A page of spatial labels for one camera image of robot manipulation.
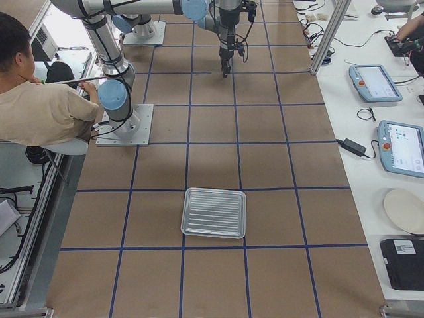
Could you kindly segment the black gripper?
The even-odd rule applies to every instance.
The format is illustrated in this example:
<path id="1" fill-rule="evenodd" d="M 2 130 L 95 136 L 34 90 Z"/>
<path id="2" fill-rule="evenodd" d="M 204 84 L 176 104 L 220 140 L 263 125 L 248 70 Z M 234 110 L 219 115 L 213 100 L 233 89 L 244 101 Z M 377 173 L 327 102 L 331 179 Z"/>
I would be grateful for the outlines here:
<path id="1" fill-rule="evenodd" d="M 224 78 L 227 78 L 231 72 L 230 60 L 233 58 L 234 52 L 226 48 L 219 48 L 219 57 L 221 61 L 221 71 Z"/>

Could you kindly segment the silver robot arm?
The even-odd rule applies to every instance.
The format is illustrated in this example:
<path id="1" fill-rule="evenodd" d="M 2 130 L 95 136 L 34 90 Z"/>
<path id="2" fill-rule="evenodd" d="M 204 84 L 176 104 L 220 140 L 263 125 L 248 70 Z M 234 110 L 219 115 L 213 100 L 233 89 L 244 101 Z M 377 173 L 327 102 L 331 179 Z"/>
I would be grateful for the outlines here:
<path id="1" fill-rule="evenodd" d="M 142 110 L 151 105 L 133 105 L 131 91 L 135 70 L 116 43 L 107 17 L 119 20 L 120 30 L 133 30 L 149 14 L 183 15 L 198 21 L 206 15 L 206 1 L 53 1 L 61 12 L 79 19 L 97 52 L 106 81 L 99 86 L 99 100 L 109 119 L 108 131 L 100 132 L 97 140 L 112 138 L 121 144 L 142 144 L 140 136 L 144 117 Z"/>
<path id="2" fill-rule="evenodd" d="M 165 22 L 154 22 L 152 14 L 183 15 L 216 34 L 223 77 L 231 72 L 234 52 L 244 55 L 244 44 L 236 39 L 240 14 L 247 12 L 252 20 L 256 14 L 256 5 L 247 1 L 104 1 L 103 6 L 127 46 L 163 43 Z"/>

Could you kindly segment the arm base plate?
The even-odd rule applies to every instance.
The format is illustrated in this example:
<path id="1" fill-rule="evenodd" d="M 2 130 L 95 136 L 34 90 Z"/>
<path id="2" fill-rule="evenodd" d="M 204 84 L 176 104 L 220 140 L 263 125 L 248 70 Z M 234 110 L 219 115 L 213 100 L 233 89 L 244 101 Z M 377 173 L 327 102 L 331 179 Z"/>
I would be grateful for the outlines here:
<path id="1" fill-rule="evenodd" d="M 106 111 L 103 112 L 101 125 L 96 138 L 97 146 L 148 146 L 154 112 L 153 104 L 133 104 L 132 115 L 123 123 L 110 121 Z"/>
<path id="2" fill-rule="evenodd" d="M 165 21 L 149 21 L 136 25 L 123 38 L 123 46 L 161 46 L 164 43 Z"/>

